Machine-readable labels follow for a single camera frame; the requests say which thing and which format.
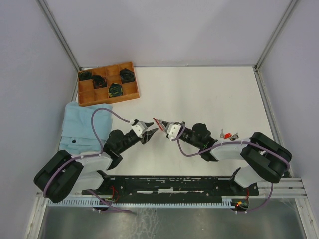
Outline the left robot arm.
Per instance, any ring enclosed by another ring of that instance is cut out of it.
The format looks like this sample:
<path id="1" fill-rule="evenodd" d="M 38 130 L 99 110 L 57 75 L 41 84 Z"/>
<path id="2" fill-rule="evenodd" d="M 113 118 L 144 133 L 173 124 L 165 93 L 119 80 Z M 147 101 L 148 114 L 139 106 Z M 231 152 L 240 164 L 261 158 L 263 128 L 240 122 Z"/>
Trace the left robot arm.
<path id="1" fill-rule="evenodd" d="M 126 134 L 118 129 L 111 131 L 102 152 L 71 155 L 60 150 L 36 174 L 33 182 L 53 203 L 85 190 L 106 194 L 110 190 L 110 181 L 104 171 L 117 167 L 123 160 L 121 154 L 135 144 L 149 142 L 158 131 L 157 128 L 149 130 L 152 125 L 135 120 Z"/>

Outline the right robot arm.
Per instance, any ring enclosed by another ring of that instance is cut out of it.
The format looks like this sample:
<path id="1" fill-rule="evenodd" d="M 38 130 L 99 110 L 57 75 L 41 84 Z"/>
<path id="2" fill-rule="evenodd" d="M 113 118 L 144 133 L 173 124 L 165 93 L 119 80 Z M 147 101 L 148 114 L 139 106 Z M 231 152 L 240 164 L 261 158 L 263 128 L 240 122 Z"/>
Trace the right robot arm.
<path id="1" fill-rule="evenodd" d="M 260 132 L 244 140 L 224 141 L 213 139 L 203 123 L 197 123 L 191 129 L 184 122 L 156 119 L 155 123 L 170 141 L 196 147 L 197 155 L 207 162 L 245 161 L 247 166 L 236 169 L 229 179 L 229 190 L 235 195 L 257 182 L 277 184 L 290 168 L 292 154 Z"/>

